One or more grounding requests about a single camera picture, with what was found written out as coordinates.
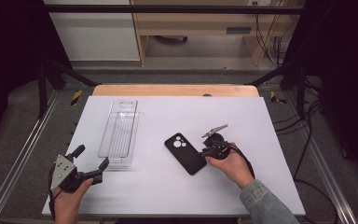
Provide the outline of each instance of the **white table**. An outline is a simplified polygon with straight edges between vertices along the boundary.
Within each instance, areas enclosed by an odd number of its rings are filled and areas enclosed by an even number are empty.
[[[248,215],[240,190],[210,165],[189,175],[164,141],[182,133],[198,150],[201,136],[228,124],[220,133],[235,142],[250,160],[257,179],[295,215],[305,215],[282,154],[264,99],[261,97],[91,96],[77,125],[68,153],[86,150],[75,159],[79,171],[95,170],[102,159],[98,149],[112,101],[138,100],[140,112],[132,166],[103,173],[92,186],[80,214],[110,217],[239,217]],[[43,214],[48,215],[45,205]]]

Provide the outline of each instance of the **human hand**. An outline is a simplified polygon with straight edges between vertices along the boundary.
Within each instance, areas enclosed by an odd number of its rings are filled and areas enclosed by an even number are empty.
[[[53,191],[55,223],[76,224],[80,202],[90,188],[93,179],[84,181],[74,193],[63,192],[60,187]]]
[[[212,166],[220,169],[230,180],[234,181],[240,189],[252,183],[253,178],[246,161],[234,150],[230,150],[224,160],[217,160],[212,157],[205,157],[205,160]]]

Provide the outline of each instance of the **gray carpet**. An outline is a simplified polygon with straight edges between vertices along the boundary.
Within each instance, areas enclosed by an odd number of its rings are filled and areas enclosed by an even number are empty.
[[[89,75],[93,80],[103,83],[242,84],[255,80],[261,74],[247,73],[245,75],[243,72],[235,71],[119,71],[107,74],[106,71],[100,71],[93,74],[89,73]],[[71,133],[76,129],[76,123],[81,116],[87,96],[93,90],[93,88],[74,82],[71,78],[67,78],[67,80],[70,83],[67,84],[62,92],[59,102],[34,148],[34,152],[8,198],[7,204],[1,213],[3,218],[49,219],[49,217],[41,215],[41,210],[47,198],[45,192],[48,187],[48,169],[56,159],[57,154],[65,153],[67,144],[72,138]],[[82,90],[83,94],[77,105],[70,105],[77,90]],[[293,116],[293,111],[289,105],[270,101],[269,90],[268,85],[259,88],[260,94],[266,99],[272,121],[283,120]],[[9,105],[0,124],[0,186],[36,122],[38,112],[37,93],[37,84],[32,82],[14,90],[9,96]],[[279,90],[276,93],[278,98],[284,98],[284,95]],[[306,98],[309,102],[316,99],[312,94],[307,94]],[[281,123],[279,127],[288,125],[291,122],[292,120],[288,120]],[[356,161],[342,158],[340,146],[323,114],[316,113],[312,117],[312,125],[312,135],[328,161],[358,220],[358,164]],[[293,173],[305,141],[299,131],[279,135],[279,140],[288,166]],[[309,153],[306,154],[298,177],[309,181],[325,192],[324,184]],[[297,188],[308,218],[318,223],[332,223],[334,212],[328,201],[321,194],[304,184],[297,184]],[[81,219],[98,220],[97,217],[81,217]]]

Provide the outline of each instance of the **clear plastic container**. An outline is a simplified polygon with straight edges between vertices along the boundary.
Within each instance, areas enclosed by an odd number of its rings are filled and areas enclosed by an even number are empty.
[[[136,100],[112,102],[109,117],[98,152],[109,159],[108,170],[130,167],[138,127],[139,113]]]

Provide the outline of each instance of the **person's sleeve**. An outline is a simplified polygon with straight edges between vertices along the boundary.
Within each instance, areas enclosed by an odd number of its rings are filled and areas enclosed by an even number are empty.
[[[240,198],[254,223],[298,223],[289,208],[259,180],[247,185]]]

